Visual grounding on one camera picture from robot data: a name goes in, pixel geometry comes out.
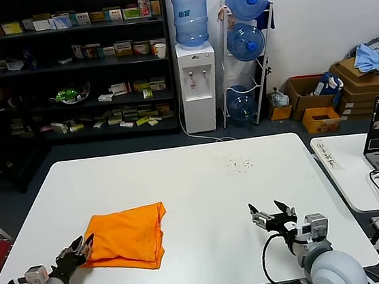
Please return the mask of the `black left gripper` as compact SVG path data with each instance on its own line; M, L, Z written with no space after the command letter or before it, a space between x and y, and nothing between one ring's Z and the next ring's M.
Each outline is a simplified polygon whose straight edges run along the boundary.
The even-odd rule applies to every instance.
M52 267L52 277L63 282L69 281L79 266L85 264L93 252L94 234L87 238L77 237L68 247L65 247L56 257L56 267Z

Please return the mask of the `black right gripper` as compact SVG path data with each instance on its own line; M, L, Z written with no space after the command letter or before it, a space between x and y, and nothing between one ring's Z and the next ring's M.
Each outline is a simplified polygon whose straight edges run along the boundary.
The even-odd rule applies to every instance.
M285 203L274 200L274 204L281 210L282 214L270 215L267 213L258 211L255 206L248 203L248 208L252 217L252 222L258 227L268 230L269 232L275 231L279 233L285 240L294 240L297 235L295 228L288 229L286 223L296 223L296 211L295 208L287 206Z

